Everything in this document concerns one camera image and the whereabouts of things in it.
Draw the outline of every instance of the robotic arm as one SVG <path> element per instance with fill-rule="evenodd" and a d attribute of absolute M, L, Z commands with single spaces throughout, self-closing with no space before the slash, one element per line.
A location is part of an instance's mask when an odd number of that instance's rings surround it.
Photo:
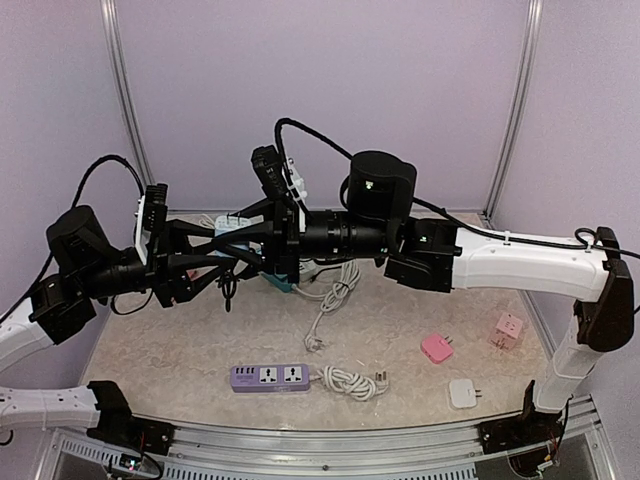
<path fill-rule="evenodd" d="M 576 298 L 567 336 L 545 375 L 529 385 L 523 412 L 480 425 L 483 448 L 493 453 L 557 435 L 565 404 L 598 358 L 631 339 L 633 283 L 610 229 L 600 227 L 585 240 L 511 236 L 448 215 L 416 219 L 410 215 L 416 169 L 373 151 L 352 158 L 341 187 L 345 210 L 309 211 L 296 188 L 301 179 L 292 180 L 293 169 L 282 157 L 272 146 L 254 151 L 253 168 L 266 198 L 234 215 L 262 219 L 234 231 L 167 220 L 162 184 L 147 187 L 141 199 L 135 247 L 112 247 L 88 206 L 62 215 L 47 230 L 59 273 L 43 280 L 0 325 L 0 371 L 80 331 L 95 316 L 92 299 L 106 304 L 108 297 L 151 289 L 170 307 L 216 282 L 229 310 L 237 282 L 260 271 L 297 283 L 301 257 L 369 258 L 385 266 L 386 277 L 427 291 L 493 287 Z M 189 237 L 208 242 L 192 246 Z M 236 274 L 239 261 L 247 266 Z M 192 280 L 189 271 L 203 267 L 212 269 Z M 64 391 L 0 389 L 0 429 L 63 425 L 125 446 L 144 437 L 147 451 L 160 454 L 167 453 L 173 434 L 169 424 L 134 417 L 112 382 Z"/>

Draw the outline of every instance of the pink charger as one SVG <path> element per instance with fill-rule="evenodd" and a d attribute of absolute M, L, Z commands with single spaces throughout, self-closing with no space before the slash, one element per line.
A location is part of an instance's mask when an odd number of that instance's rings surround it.
<path fill-rule="evenodd" d="M 425 338 L 420 348 L 422 353 L 436 365 L 453 355 L 453 348 L 449 345 L 449 341 L 438 333 L 432 333 Z"/>

